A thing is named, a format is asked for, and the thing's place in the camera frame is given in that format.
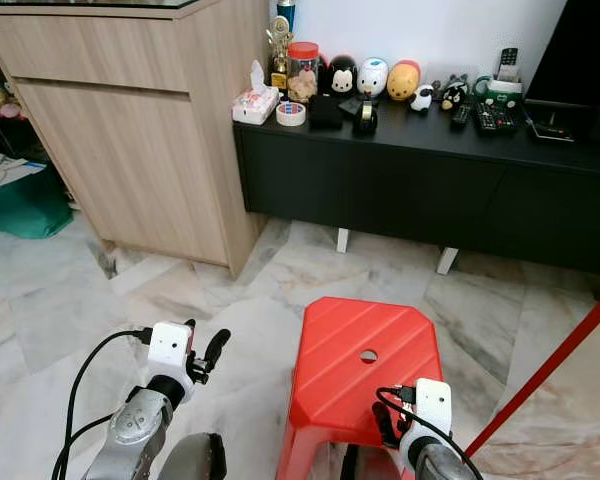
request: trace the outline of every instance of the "tape roll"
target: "tape roll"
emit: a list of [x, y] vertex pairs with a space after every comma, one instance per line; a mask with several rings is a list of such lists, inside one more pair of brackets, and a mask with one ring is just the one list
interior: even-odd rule
[[285, 127], [298, 127], [307, 119], [307, 108], [295, 102], [281, 103], [276, 107], [276, 120]]

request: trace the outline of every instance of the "black tv console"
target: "black tv console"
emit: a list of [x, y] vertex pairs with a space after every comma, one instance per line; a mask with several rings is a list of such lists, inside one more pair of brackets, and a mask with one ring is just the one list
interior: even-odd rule
[[234, 124], [248, 211], [600, 273], [600, 144], [456, 131], [381, 101], [370, 137]]

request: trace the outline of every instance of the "white leg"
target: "white leg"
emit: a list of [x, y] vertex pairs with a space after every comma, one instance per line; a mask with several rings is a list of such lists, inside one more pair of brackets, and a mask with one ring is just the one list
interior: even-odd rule
[[338, 253], [347, 253], [347, 242], [349, 241], [349, 229], [339, 228], [338, 229], [338, 246], [336, 251]]
[[451, 264], [456, 259], [457, 254], [457, 248], [445, 247], [445, 249], [442, 251], [442, 255], [440, 255], [440, 260], [438, 261], [438, 268], [436, 268], [436, 272], [438, 272], [440, 275], [446, 275], [447, 273], [449, 273]]

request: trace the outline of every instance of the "stool hole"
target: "stool hole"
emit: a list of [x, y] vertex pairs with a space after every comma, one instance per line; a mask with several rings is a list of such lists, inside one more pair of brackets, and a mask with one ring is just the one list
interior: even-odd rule
[[373, 350], [365, 350], [360, 354], [360, 360], [364, 363], [373, 363], [378, 359], [378, 354]]

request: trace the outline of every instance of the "glass jar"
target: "glass jar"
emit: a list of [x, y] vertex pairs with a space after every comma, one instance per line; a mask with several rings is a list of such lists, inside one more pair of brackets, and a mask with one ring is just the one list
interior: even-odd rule
[[294, 102], [309, 103], [318, 93], [318, 45], [312, 42], [295, 42], [287, 52], [287, 89]]

